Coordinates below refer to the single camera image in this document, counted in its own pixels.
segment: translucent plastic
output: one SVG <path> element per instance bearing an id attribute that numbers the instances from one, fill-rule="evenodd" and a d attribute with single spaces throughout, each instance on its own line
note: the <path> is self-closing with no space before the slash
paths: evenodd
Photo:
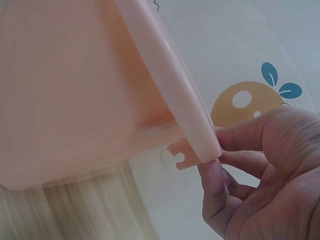
<path id="1" fill-rule="evenodd" d="M 148 0 L 116 2 L 122 14 L 114 0 L 9 2 L 0 56 L 4 187 L 42 187 L 170 143 L 195 151 L 181 169 L 221 154 Z"/>

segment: hand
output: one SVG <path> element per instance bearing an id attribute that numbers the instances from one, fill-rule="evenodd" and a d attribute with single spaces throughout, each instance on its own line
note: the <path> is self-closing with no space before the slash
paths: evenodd
<path id="1" fill-rule="evenodd" d="M 225 151 L 198 166 L 207 224 L 230 240 L 319 240 L 320 116 L 283 106 L 216 134 Z M 237 183 L 220 162 L 259 186 Z"/>

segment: white surface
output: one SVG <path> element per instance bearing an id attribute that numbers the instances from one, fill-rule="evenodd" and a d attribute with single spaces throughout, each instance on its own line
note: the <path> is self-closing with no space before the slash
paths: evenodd
<path id="1" fill-rule="evenodd" d="M 320 1 L 252 0 L 305 78 L 320 112 Z"/>
<path id="2" fill-rule="evenodd" d="M 235 83 L 266 84 L 261 74 L 264 62 L 272 63 L 277 69 L 279 79 L 275 91 L 288 82 L 301 86 L 302 95 L 286 99 L 287 103 L 316 110 L 313 101 L 320 98 L 318 1 L 253 0 L 254 5 L 248 0 L 156 2 L 208 112 L 218 95 Z M 319 111 L 320 101 L 316 106 Z M 137 156 L 130 163 L 159 238 L 220 239 L 202 220 L 203 190 L 197 168 L 178 171 L 175 168 L 178 160 L 168 155 L 161 160 L 161 155 L 163 152 L 156 150 Z M 242 171 L 227 169 L 241 184 L 258 185 L 257 179 Z"/>

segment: orange cartoon print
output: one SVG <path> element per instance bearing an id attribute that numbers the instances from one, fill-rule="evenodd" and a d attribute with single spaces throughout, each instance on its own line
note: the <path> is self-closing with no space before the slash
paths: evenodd
<path id="1" fill-rule="evenodd" d="M 217 127 L 229 127 L 253 119 L 282 104 L 284 99 L 295 99 L 302 94 L 299 85 L 288 82 L 275 90 L 278 72 L 269 62 L 262 64 L 261 73 L 270 85 L 256 81 L 244 81 L 230 86 L 216 100 L 211 119 Z"/>

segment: light pink plastic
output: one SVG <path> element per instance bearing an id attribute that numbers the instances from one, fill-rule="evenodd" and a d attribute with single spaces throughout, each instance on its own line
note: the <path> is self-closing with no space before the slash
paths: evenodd
<path id="1" fill-rule="evenodd" d="M 179 140 L 175 151 L 186 150 L 186 159 L 189 144 L 201 162 L 220 156 L 209 115 L 149 1 L 115 2 L 9 2 L 0 56 L 4 187 L 41 187 Z"/>

